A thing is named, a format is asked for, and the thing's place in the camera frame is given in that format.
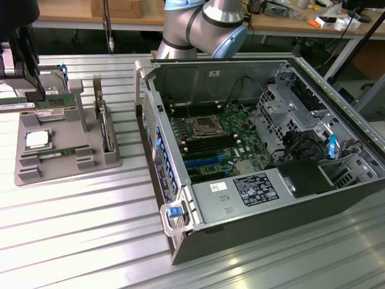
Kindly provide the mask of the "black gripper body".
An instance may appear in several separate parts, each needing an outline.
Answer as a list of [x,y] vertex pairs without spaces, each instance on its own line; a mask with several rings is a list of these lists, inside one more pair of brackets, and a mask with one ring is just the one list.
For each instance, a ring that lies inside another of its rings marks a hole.
[[1,0],[1,42],[11,33],[35,22],[40,15],[36,0]]

